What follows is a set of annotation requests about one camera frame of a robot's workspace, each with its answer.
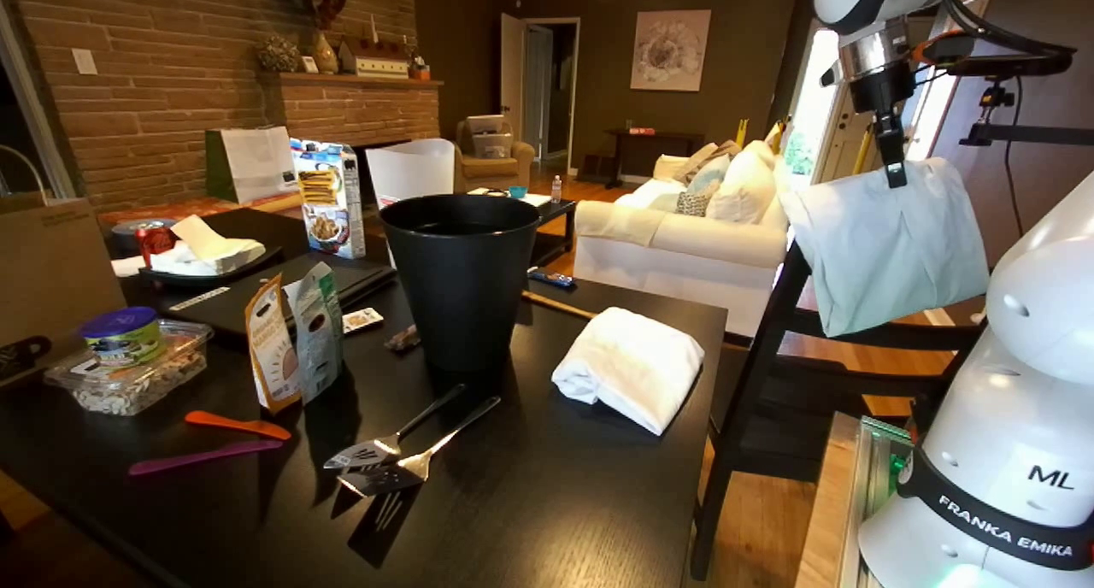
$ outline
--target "orange spatula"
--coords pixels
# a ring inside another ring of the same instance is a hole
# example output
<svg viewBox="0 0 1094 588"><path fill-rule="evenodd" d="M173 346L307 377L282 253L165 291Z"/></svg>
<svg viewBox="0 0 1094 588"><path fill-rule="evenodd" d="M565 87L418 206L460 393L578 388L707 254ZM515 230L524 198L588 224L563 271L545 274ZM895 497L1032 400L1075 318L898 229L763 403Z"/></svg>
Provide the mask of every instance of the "orange spatula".
<svg viewBox="0 0 1094 588"><path fill-rule="evenodd" d="M261 419L255 419L254 422L237 422L235 419L229 419L228 417L221 417L220 415L208 413L208 411L191 411L187 413L186 423L197 424L199 426L212 426L214 428L254 433L259 436L276 438L278 440L289 440L292 438L292 434L290 434L289 430L276 424L270 424L269 422L263 422Z"/></svg>

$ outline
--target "brown paper bag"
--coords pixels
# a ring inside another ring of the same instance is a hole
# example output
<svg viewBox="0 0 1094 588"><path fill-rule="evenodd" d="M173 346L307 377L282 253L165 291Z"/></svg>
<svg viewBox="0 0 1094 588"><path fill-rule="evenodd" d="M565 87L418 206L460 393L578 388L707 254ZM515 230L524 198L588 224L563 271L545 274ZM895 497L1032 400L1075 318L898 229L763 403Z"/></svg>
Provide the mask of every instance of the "brown paper bag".
<svg viewBox="0 0 1094 588"><path fill-rule="evenodd" d="M126 305L91 204L34 198L0 198L0 385L80 350L80 325Z"/></svg>

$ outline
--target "purple plastic knife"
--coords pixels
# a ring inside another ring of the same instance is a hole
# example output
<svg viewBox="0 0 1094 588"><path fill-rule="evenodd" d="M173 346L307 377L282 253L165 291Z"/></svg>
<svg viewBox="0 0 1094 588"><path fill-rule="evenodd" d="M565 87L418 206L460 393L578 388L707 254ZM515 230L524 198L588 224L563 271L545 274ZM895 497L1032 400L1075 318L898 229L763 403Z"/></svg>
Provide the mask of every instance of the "purple plastic knife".
<svg viewBox="0 0 1094 588"><path fill-rule="evenodd" d="M219 458L230 458L232 456L242 456L244 453L254 453L256 451L266 451L267 449L277 449L281 447L280 440L252 440L247 442L234 442L232 445L226 445L214 451L202 451L201 453L190 453L189 456L176 456L174 458L162 458L160 460L146 460L143 462L137 462L132 466L129 466L129 474L136 475L147 475L149 473L156 473L160 471L167 471L178 466L185 466L186 464L195 464L197 462L205 462L207 460L216 460Z"/></svg>

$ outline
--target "black coffee table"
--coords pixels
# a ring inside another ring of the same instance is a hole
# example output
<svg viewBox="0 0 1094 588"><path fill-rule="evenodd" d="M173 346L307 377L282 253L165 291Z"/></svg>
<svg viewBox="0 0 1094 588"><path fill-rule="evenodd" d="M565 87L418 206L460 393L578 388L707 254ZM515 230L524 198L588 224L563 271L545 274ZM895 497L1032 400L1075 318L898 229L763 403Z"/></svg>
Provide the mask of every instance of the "black coffee table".
<svg viewBox="0 0 1094 588"><path fill-rule="evenodd" d="M539 226L547 224L556 218L566 215L566 234L536 233L536 244L532 249L532 264L547 265L562 253L573 250L573 215L578 211L578 203L562 199L559 203L547 201L539 206Z"/></svg>
<svg viewBox="0 0 1094 588"><path fill-rule="evenodd" d="M300 221L254 210L207 220L289 256L306 250ZM550 382L585 320L524 302L502 369L439 372L420 348L396 356L383 347L411 322L394 283L356 307L386 319L346 339L344 377L272 418L293 433L280 449L127 476L139 460L254 439L183 422L195 410L263 417L247 355L213 338L208 369L136 417L88 413L36 381L0 389L0 470L168 586L679 586L725 310L587 280L572 291L531 289L586 311L619 305L696 338L702 370L662 437L603 404L567 400ZM127 296L149 299L141 292ZM456 383L470 393L410 433L405 452L433 443L482 396L502 402L434 458L429 483L377 528L381 506L340 489L323 461L396 430Z"/></svg>

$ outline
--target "laptop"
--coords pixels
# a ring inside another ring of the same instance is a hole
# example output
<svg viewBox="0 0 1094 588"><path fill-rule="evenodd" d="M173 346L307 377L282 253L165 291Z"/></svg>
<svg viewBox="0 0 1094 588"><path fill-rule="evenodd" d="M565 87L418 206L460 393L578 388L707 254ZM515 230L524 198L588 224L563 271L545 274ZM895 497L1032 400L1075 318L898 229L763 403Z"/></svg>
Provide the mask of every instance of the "laptop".
<svg viewBox="0 0 1094 588"><path fill-rule="evenodd" d="M330 266L335 277L335 289L338 291L338 303L344 312L352 309L347 308L356 300L360 300L374 290L383 287L395 279L395 270L391 267L363 260L345 260L323 253L307 253L286 263L274 265L256 272L251 276L243 277L228 285L228 290L216 290L207 299L201 296L196 298L196 303L176 304L173 310L164 314L171 319L182 319L195 323L205 323L211 326L217 334L233 334L246 337L247 326L244 320L244 310L251 298L258 292L270 278L281 274L281 285L295 283L311 272L315 264L323 262ZM292 319L292 311L286 303L284 292L281 292L281 311L284 312L289 331L295 326Z"/></svg>

